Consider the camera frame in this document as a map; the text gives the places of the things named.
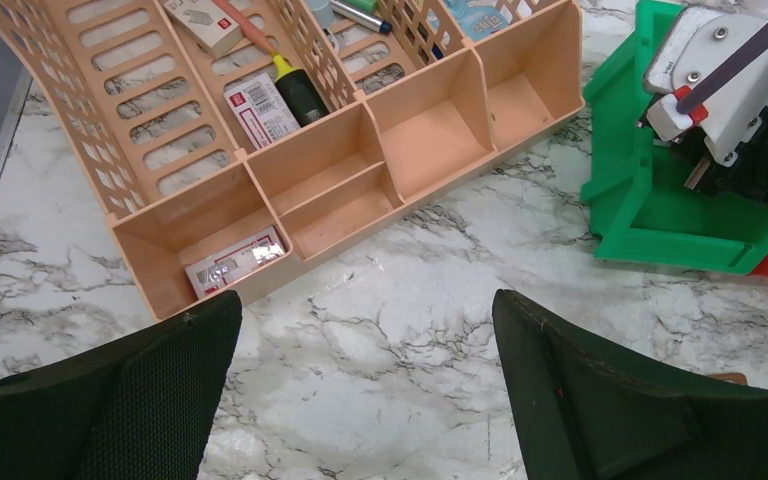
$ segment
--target red clip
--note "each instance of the red clip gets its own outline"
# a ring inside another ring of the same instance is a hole
[[[673,94],[677,99],[681,100],[690,93],[690,90],[690,86],[685,85],[676,90]],[[702,120],[705,120],[706,118],[708,118],[708,109],[705,108],[705,105],[699,105],[698,107],[694,108],[692,112],[690,112],[690,119],[693,120],[694,125],[699,125],[702,123]]]

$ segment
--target green plastic bin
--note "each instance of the green plastic bin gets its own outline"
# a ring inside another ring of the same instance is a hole
[[[642,0],[637,26],[584,89],[593,108],[593,173],[581,189],[597,258],[748,274],[768,254],[768,208],[684,187],[692,170],[637,128],[651,95],[643,74],[680,5]]]

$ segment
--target orange marker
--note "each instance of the orange marker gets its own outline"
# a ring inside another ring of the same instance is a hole
[[[266,35],[264,35],[263,31],[257,28],[257,25],[251,23],[251,20],[243,15],[243,12],[237,10],[233,5],[231,5],[231,2],[228,0],[213,0],[213,3],[215,3],[217,7],[221,8],[222,11],[231,17],[232,20],[240,24],[240,30],[243,31],[243,35],[245,35],[249,41],[262,48],[264,51],[269,52],[269,54],[273,57],[278,55],[278,52],[269,42],[269,39],[266,38]]]

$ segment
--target white box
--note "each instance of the white box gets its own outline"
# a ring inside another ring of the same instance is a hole
[[[284,253],[278,232],[275,227],[269,227],[184,268],[184,271],[196,296],[204,298]]]
[[[266,73],[225,92],[225,101],[254,145],[255,150],[298,130],[299,122]]]
[[[163,7],[213,58],[225,55],[243,39],[240,25],[211,0],[169,0]]]

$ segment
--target marble countertop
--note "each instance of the marble countertop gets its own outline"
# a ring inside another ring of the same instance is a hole
[[[763,0],[708,3],[768,15]],[[634,5],[581,0],[585,80],[631,32]],[[660,361],[768,388],[768,280],[594,259],[589,177],[585,110],[248,305],[199,478],[525,478],[490,319],[498,288]],[[0,182],[0,378],[150,322],[34,87]]]

